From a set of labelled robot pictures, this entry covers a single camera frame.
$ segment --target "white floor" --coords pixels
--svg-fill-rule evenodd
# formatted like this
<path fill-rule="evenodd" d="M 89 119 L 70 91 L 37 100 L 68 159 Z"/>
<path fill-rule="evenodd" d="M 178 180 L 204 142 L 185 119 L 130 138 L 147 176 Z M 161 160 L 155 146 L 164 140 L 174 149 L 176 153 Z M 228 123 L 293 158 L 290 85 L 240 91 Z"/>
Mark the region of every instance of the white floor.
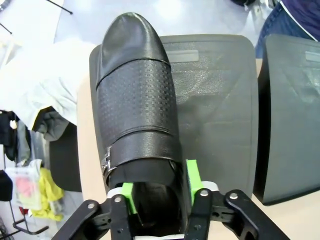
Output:
<path fill-rule="evenodd" d="M 24 48 L 36 48 L 69 38 L 100 44 L 110 23 L 125 12 L 144 16 L 160 36 L 188 34 L 237 34 L 244 35 L 254 45 L 263 23 L 257 21 L 255 11 L 246 11 L 229 0 L 55 0 L 73 15 L 46 0 L 12 0 L 0 12 L 0 23 L 5 25 Z M 0 28 L 0 36 L 8 33 Z M 3 159 L 0 155 L 0 169 Z M 66 219 L 79 206 L 81 193 L 66 192 L 64 198 Z M 15 208 L 16 218 L 19 210 Z M 12 217 L 7 202 L 0 202 L 0 217 L 9 232 L 13 231 Z M 35 240 L 52 237 L 58 225 L 53 221 L 30 219 L 31 229 L 49 225 L 50 229 L 38 236 L 18 233 L 16 240 Z"/>

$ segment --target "table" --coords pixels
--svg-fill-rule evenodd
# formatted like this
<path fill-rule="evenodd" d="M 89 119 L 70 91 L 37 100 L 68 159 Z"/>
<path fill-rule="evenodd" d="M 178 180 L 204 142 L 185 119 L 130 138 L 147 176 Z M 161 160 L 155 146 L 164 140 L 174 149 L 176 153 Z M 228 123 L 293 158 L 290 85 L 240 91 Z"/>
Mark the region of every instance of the table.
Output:
<path fill-rule="evenodd" d="M 256 61 L 260 72 L 261 60 Z M 91 103 L 90 80 L 86 77 L 78 91 L 77 140 L 79 170 L 83 199 L 103 203 L 107 198 L 95 136 Z M 253 196 L 258 205 L 292 240 L 318 240 L 318 215 L 320 215 L 320 191 L 273 206 L 263 206 Z M 110 233 L 102 240 L 110 240 Z M 219 222 L 211 222 L 208 239 L 235 240 L 234 234 Z"/>

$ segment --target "jeans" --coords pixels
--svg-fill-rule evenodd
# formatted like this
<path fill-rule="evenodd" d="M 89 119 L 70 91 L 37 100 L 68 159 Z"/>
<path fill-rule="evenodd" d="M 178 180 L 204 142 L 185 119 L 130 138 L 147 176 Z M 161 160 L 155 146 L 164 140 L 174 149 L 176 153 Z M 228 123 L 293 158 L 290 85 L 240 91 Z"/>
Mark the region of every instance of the jeans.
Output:
<path fill-rule="evenodd" d="M 263 58 L 265 39 L 270 34 L 282 34 L 312 40 L 287 14 L 280 3 L 275 6 L 262 27 L 258 42 L 255 46 L 255 57 L 257 59 Z"/>

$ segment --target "plastic container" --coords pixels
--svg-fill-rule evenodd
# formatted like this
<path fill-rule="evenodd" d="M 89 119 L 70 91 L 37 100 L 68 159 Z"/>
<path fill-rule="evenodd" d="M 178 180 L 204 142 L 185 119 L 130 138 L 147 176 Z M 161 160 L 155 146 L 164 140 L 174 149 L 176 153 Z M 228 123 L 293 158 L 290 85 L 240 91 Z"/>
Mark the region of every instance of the plastic container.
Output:
<path fill-rule="evenodd" d="M 41 210 L 40 175 L 36 167 L 7 167 L 13 183 L 12 204 L 24 209 Z"/>

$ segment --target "bolt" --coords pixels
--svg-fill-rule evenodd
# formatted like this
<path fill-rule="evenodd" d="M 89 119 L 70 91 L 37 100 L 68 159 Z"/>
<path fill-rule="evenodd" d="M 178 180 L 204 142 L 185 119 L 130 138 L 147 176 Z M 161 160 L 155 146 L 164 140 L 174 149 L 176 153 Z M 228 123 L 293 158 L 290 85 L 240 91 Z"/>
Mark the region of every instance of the bolt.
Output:
<path fill-rule="evenodd" d="M 231 199 L 237 199 L 237 198 L 238 198 L 238 194 L 236 194 L 236 193 L 231 193 L 231 194 L 230 194 L 230 198 L 231 198 Z"/>
<path fill-rule="evenodd" d="M 88 204 L 88 209 L 93 209 L 93 208 L 94 208 L 94 206 L 95 206 L 95 204 L 94 204 L 94 203 L 89 203 L 89 204 Z"/>
<path fill-rule="evenodd" d="M 206 196 L 209 195 L 209 193 L 208 193 L 207 190 L 202 190 L 202 191 L 200 192 L 200 195 L 201 195 L 202 197 L 206 197 Z"/>
<path fill-rule="evenodd" d="M 120 203 L 120 202 L 121 202 L 121 197 L 117 196 L 117 197 L 114 199 L 114 201 L 115 201 L 116 203 Z"/>

